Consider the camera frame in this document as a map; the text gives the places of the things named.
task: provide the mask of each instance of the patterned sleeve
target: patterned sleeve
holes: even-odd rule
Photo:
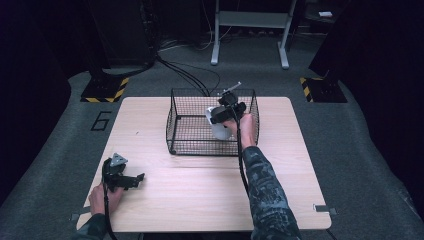
[[[271,163],[258,147],[253,146],[243,151],[243,160],[254,226],[251,239],[301,239],[296,219]]]
[[[72,236],[72,240],[101,240],[106,235],[105,215],[93,216]]]

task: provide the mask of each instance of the table top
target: table top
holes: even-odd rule
[[[327,229],[328,213],[291,102],[257,97],[258,146],[272,163],[300,229]],[[169,97],[125,98],[90,189],[101,180],[103,161],[118,153],[128,159],[125,176],[145,173],[124,193],[111,216],[115,232],[251,231],[249,200],[237,157],[176,156],[166,144]],[[84,206],[89,206],[88,195]],[[89,218],[83,214],[80,228]]]

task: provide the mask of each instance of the gray carpet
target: gray carpet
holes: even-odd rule
[[[349,90],[341,84],[346,104],[306,102],[299,78],[316,76],[308,65],[322,38],[297,37],[288,53],[289,70],[280,66],[277,41],[262,37],[222,43],[218,66],[210,65],[211,46],[202,51],[173,48],[161,51],[160,56],[217,72],[221,88],[241,81],[258,96],[291,99],[324,198],[339,213],[332,216],[330,228],[337,239],[422,239],[423,221],[370,140],[362,112]],[[217,83],[214,74],[181,67],[208,87]],[[121,104],[80,102],[89,80],[88,73],[69,79],[72,96],[67,109],[0,209],[0,239],[69,239],[74,231],[75,223],[69,217],[84,203]],[[156,63],[130,78],[123,97],[170,96],[171,88],[179,87],[190,85]],[[110,119],[106,130],[90,131],[100,111],[112,112],[103,115]],[[302,234],[304,239],[331,239],[323,230]],[[138,234],[117,236],[135,240]]]

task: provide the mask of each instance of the black wire basket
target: black wire basket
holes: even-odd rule
[[[245,113],[255,118],[255,141],[259,138],[259,110],[253,89],[233,89],[238,102],[246,104]],[[226,140],[214,137],[205,111],[218,107],[220,96],[205,97],[198,89],[176,88],[171,90],[171,109],[166,124],[166,142],[173,155],[238,156],[237,137]]]

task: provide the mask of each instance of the white metal frame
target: white metal frame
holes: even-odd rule
[[[215,8],[215,42],[212,51],[211,64],[218,64],[219,46],[220,46],[220,26],[239,26],[239,27],[263,27],[263,28],[281,28],[284,29],[281,41],[277,43],[280,54],[281,66],[283,69],[289,68],[289,62],[286,53],[286,41],[289,34],[290,25],[293,18],[294,7],[297,0],[292,0],[288,13],[260,13],[260,12],[234,12],[220,11],[219,0],[216,0]]]

